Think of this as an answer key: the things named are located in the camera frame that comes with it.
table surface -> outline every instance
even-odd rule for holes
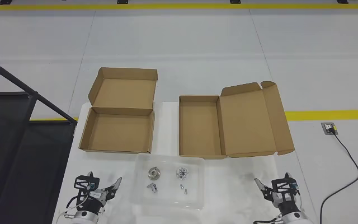
[[[270,220],[280,212],[264,200],[254,178],[271,186],[271,180],[290,172],[300,185],[307,215],[315,216],[295,152],[285,156],[225,158],[205,161],[204,208],[200,211],[154,206],[133,206],[129,196],[133,186],[136,155],[85,152],[78,148],[90,103],[83,104],[69,155],[67,168],[56,205],[53,223],[65,210],[68,201],[78,194],[73,187],[77,176],[93,171],[100,178],[100,188],[110,186],[122,176],[114,199],[107,202],[98,223],[252,223]],[[156,120],[152,145],[153,155],[178,156],[178,102],[155,104]],[[58,223],[70,223],[61,217]]]

gray floor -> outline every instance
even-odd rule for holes
[[[0,65],[72,116],[100,67],[158,69],[156,102],[270,80],[286,111],[357,109],[357,21],[353,10],[2,11]],[[33,118],[53,117],[36,106]],[[356,175],[319,122],[290,122],[316,215]],[[334,122],[358,158],[357,121]],[[327,203],[325,224],[355,222],[357,190]]]

electrical outlet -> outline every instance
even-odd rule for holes
[[[323,123],[321,123],[321,126],[323,128],[323,131],[324,131],[325,135],[330,135],[330,136],[333,135],[332,132],[328,131],[330,128],[333,128],[335,130],[336,135],[338,134],[337,128],[336,128],[336,126],[335,126],[335,124],[333,122],[323,122]]]

yellow stripe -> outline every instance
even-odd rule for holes
[[[355,120],[358,119],[358,110],[313,110],[313,111],[286,111],[288,121],[302,120]],[[64,118],[37,118],[31,120],[66,120]]]
[[[234,10],[234,9],[358,9],[358,4],[32,4],[2,5],[0,11],[38,10]]]

transparent plastic bin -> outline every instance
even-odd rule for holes
[[[150,168],[157,167],[158,180],[148,177]],[[185,167],[189,175],[185,180],[176,176],[179,167]],[[202,209],[204,206],[204,159],[180,156],[162,156],[140,153],[135,160],[134,185],[131,202],[137,205]],[[158,191],[147,186],[155,183]]]

